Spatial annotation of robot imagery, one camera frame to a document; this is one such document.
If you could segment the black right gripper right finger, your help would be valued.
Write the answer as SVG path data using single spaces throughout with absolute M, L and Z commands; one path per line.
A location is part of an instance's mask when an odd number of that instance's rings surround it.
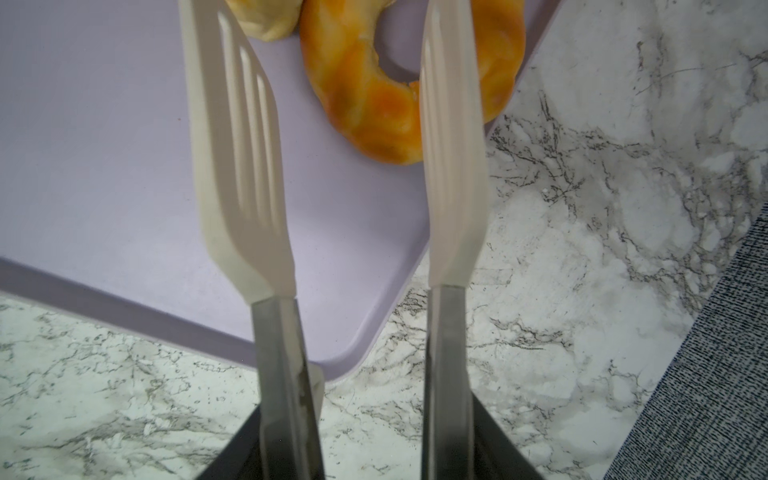
M 473 395 L 474 474 L 479 480 L 542 480 L 514 447 L 476 395 Z

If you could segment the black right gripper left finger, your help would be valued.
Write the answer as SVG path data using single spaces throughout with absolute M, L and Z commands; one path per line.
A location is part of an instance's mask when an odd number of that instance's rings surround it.
M 261 408 L 256 406 L 231 441 L 197 477 L 198 480 L 262 480 Z

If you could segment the white and metal tongs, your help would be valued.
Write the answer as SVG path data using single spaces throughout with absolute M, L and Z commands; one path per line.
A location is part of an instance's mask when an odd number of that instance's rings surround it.
M 324 466 L 296 300 L 276 101 L 220 1 L 179 5 L 193 174 L 207 251 L 251 311 L 267 479 L 321 479 Z M 432 1 L 420 113 L 429 237 L 422 475 L 471 479 L 473 394 L 466 289 L 488 226 L 480 81 L 471 5 Z

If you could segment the ring shaped bread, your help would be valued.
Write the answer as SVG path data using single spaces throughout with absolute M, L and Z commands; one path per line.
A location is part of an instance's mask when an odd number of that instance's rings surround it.
M 422 160 L 419 84 L 390 78 L 374 38 L 387 1 L 311 0 L 302 5 L 299 37 L 311 87 L 330 124 L 365 156 L 386 164 Z M 484 122 L 513 94 L 524 59 L 523 0 L 473 0 L 471 11 Z

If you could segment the striped long bread roll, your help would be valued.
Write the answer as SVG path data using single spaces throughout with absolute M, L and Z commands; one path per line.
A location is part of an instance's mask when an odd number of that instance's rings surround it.
M 262 41 L 289 36 L 299 20 L 302 0 L 227 0 L 244 33 Z

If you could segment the lilac plastic tray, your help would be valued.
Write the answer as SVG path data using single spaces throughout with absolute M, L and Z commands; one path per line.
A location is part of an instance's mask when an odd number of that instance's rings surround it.
M 370 160 L 330 126 L 297 37 L 253 49 L 278 107 L 306 349 L 334 380 L 425 252 L 423 168 Z M 176 2 L 2 3 L 1 288 L 254 365 L 249 308 L 199 226 Z

